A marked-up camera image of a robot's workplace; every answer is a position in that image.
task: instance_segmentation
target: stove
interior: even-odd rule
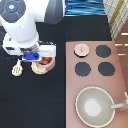
[[[90,128],[77,115],[75,102],[86,87],[100,87],[120,103],[126,91],[114,41],[66,42],[66,128]],[[105,128],[127,128],[128,111],[116,111]]]

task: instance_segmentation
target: stove burner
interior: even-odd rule
[[[100,63],[98,70],[103,76],[112,76],[115,72],[114,66],[109,62]]]
[[[99,45],[96,48],[96,54],[100,57],[106,58],[111,54],[111,49],[106,45]]]
[[[89,75],[91,68],[86,62],[79,62],[75,65],[75,72],[79,76],[87,76]]]

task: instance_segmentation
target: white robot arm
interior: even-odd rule
[[[7,32],[4,50],[31,62],[55,57],[56,46],[39,41],[35,22],[57,24],[64,17],[65,7],[65,0],[2,0],[0,20]]]

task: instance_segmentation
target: white bowl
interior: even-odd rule
[[[112,97],[99,87],[87,87],[76,98],[76,112],[80,119],[91,127],[105,127],[114,118]]]

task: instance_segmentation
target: pink stovetop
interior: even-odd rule
[[[90,52],[85,58],[78,58],[74,54],[74,48],[79,43],[89,46]],[[75,100],[78,93],[88,86],[98,86],[106,90],[115,103],[125,99],[126,87],[117,55],[115,43],[112,41],[79,41],[66,42],[66,128],[90,128],[84,124],[75,111]],[[111,48],[112,54],[107,58],[97,56],[95,50],[98,45],[107,45]],[[91,67],[88,76],[80,77],[75,73],[75,65],[78,62],[87,62]],[[102,76],[98,71],[101,62],[110,62],[115,67],[112,76]],[[128,111],[116,110],[113,121],[105,128],[128,128]]]

